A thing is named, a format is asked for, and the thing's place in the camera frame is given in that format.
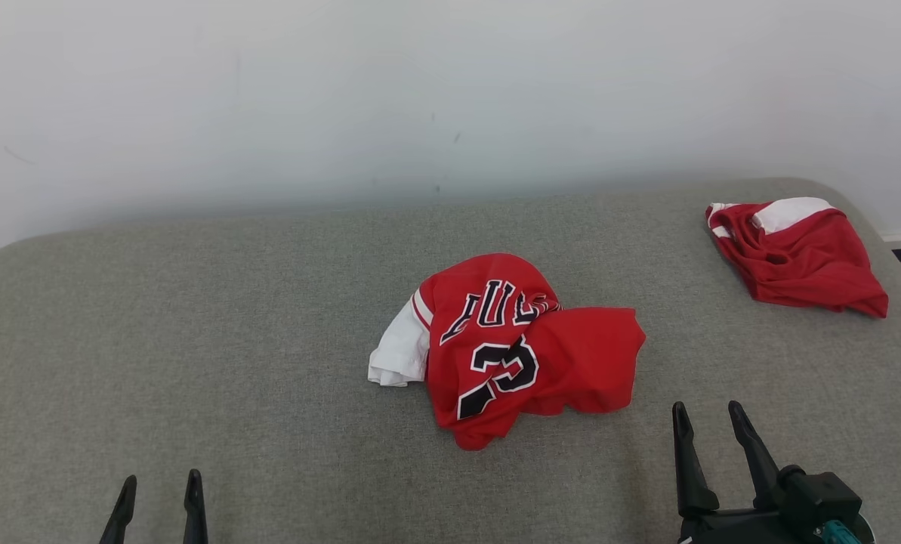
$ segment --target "gray couch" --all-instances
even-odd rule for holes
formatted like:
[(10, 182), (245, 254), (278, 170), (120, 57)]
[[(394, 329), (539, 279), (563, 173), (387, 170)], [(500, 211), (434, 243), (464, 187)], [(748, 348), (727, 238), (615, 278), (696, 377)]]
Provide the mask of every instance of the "gray couch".
[[(750, 299), (703, 212), (787, 196), (850, 215), (887, 320)], [(413, 289), (484, 252), (529, 259), (567, 307), (637, 309), (648, 340), (628, 409), (521, 416), (467, 452), (425, 387), (367, 382)], [(108, 227), (0, 251), (0, 543), (97, 541), (132, 473), (126, 541), (180, 542), (189, 468), (216, 543), (674, 542), (675, 400), (723, 507), (750, 503), (729, 399), (780, 465), (837, 472), (878, 540), (901, 542), (901, 266), (839, 193), (767, 179)]]

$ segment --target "red basketball jersey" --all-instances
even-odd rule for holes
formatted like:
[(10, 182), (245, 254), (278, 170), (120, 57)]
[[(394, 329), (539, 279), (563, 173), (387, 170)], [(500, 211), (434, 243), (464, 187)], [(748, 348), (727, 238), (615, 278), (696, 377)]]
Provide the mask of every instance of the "red basketball jersey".
[(561, 310), (529, 262), (481, 255), (422, 283), (371, 354), (369, 378), (425, 378), (437, 424), (461, 448), (481, 449), (522, 411), (628, 406), (643, 342), (634, 310)]
[(826, 200), (714, 203), (705, 219), (755, 300), (886, 317), (890, 299), (872, 275), (863, 242)]

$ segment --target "jersey lettering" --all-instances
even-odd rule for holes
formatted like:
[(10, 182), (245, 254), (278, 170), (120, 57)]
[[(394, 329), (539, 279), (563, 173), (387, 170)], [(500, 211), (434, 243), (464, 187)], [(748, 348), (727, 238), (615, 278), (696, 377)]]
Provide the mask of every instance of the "jersey lettering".
[(514, 305), (514, 324), (520, 325), (524, 323), (531, 323), (533, 320), (536, 320), (537, 316), (541, 313), (537, 308), (536, 303), (532, 303), (527, 305), (527, 311), (523, 309), (525, 304), (523, 303), (523, 293), (517, 295), (517, 303)]
[(484, 303), (480, 305), (477, 324), (482, 327), (500, 327), (504, 324), (504, 308), (508, 306), (514, 285), (501, 280), (491, 280), (484, 288)]
[(477, 308), (477, 302), (480, 300), (479, 294), (468, 294), (467, 301), (464, 301), (464, 313), (460, 314), (460, 317), (457, 317), (457, 320), (454, 321), (450, 328), (447, 329), (446, 333), (443, 333), (443, 336), (440, 336), (440, 345), (446, 343), (446, 341), (450, 340), (464, 331), (464, 327), (467, 326), (467, 321), (474, 316), (474, 309)]
[(481, 344), (474, 349), (474, 357), (471, 359), (471, 369), (477, 372), (488, 372), (488, 369), (503, 365), (507, 369), (506, 374), (493, 376), (487, 382), (481, 383), (467, 393), (463, 393), (457, 402), (457, 420), (478, 416), (484, 413), (487, 405), (496, 397), (496, 389), (501, 393), (510, 393), (527, 389), (537, 382), (537, 354), (527, 344), (527, 340), (520, 335), (520, 340), (514, 345)]

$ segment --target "robotic arm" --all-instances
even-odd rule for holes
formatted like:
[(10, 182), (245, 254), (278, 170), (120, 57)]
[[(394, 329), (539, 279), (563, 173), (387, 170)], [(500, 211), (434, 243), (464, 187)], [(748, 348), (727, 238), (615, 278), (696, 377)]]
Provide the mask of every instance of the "robotic arm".
[[(131, 523), (135, 512), (135, 491), (138, 479), (128, 476), (122, 492), (118, 495), (115, 508), (108, 518), (99, 544), (125, 544), (125, 529)], [(205, 497), (202, 495), (202, 475), (194, 468), (188, 472), (188, 486), (185, 488), (185, 537), (183, 544), (208, 544), (208, 526), (205, 524)]]
[(729, 416), (749, 462), (752, 509), (719, 509), (692, 444), (695, 431), (685, 405), (671, 407), (682, 517), (679, 544), (875, 544), (869, 524), (859, 515), (863, 500), (843, 480), (833, 472), (808, 475), (797, 465), (780, 471), (735, 400), (729, 403)]

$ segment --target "wall stain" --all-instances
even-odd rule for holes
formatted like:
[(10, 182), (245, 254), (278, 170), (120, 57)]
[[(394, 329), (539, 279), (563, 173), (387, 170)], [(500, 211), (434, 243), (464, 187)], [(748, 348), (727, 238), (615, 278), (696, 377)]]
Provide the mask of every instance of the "wall stain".
[(6, 154), (11, 155), (11, 157), (18, 159), (18, 161), (24, 162), (25, 165), (37, 166), (37, 162), (28, 161), (28, 159), (25, 159), (24, 157), (21, 157), (20, 155), (11, 151), (11, 148), (6, 145), (4, 145), (4, 151), (6, 152)]

